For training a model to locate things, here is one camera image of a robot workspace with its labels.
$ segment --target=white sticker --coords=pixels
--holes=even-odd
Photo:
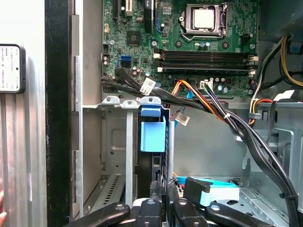
[[[240,137],[240,136],[236,136],[236,141],[243,142],[243,140],[241,139],[241,137]]]
[[[16,46],[0,46],[0,91],[20,90],[20,50]]]
[[[179,122],[180,124],[183,124],[184,126],[187,125],[190,117],[185,116],[183,113],[179,112],[176,116],[175,121]]]
[[[142,84],[142,87],[140,89],[140,92],[146,96],[149,96],[150,93],[152,92],[152,89],[155,87],[156,82],[146,78],[144,83]]]

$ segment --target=side panel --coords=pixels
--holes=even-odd
[[[44,1],[1,1],[0,43],[26,49],[27,84],[0,96],[0,192],[6,227],[45,227],[45,13]]]

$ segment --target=chip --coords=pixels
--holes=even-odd
[[[139,46],[141,43],[141,34],[138,31],[127,31],[127,45]]]
[[[213,29],[214,11],[211,9],[194,9],[194,29]]]

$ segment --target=yellow wire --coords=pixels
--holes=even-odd
[[[286,48],[287,48],[287,37],[284,38],[284,40],[281,43],[281,63],[282,63],[282,68],[284,71],[284,74],[287,76],[287,78],[293,82],[294,84],[303,87],[303,83],[292,78],[289,73],[288,73],[288,69],[287,69],[287,65],[286,65]]]

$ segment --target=blue drive bracket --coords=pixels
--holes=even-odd
[[[141,122],[141,151],[165,152],[167,138],[167,120],[161,114],[161,105],[141,105],[141,116],[159,117],[159,122]]]

